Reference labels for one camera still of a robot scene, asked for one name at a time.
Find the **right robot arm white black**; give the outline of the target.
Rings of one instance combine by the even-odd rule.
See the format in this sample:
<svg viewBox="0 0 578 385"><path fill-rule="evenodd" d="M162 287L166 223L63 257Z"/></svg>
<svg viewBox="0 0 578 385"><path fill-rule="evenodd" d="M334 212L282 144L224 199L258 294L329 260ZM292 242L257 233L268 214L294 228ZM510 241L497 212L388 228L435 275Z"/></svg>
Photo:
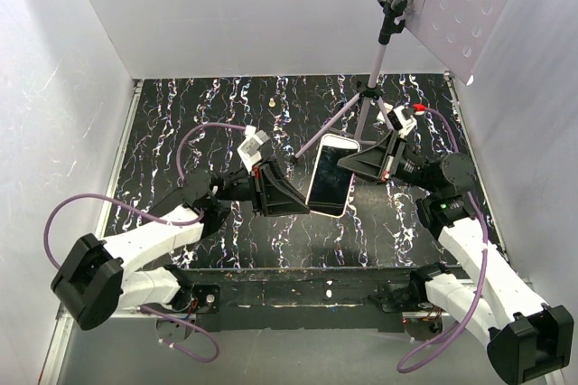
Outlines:
<svg viewBox="0 0 578 385"><path fill-rule="evenodd" d="M523 384L569 364L574 319L564 306L549 305L490 244L468 195L475 167L467 155L428 160L389 132L338 165L366 181L394 179L428 192L415 203L420 222L477 284L467 288L440 263L411 272L410 303L424 311L437 306L456 322L438 341L447 346L469 331L507 384Z"/></svg>

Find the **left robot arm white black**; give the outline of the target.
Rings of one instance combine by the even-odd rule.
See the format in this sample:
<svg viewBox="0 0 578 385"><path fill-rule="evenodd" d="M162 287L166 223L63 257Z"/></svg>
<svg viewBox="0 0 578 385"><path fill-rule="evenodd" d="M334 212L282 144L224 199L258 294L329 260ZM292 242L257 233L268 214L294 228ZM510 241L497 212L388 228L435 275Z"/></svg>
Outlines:
<svg viewBox="0 0 578 385"><path fill-rule="evenodd" d="M193 296L193 284L183 272L175 266L144 267L219 231L232 202L250 202L253 212L264 217L310 211L274 159L223 176L193 170L143 213L144 225L108 239L92 233L80 237L57 266L51 291L83 330L100 326L118 310L142 305L183 312Z"/></svg>

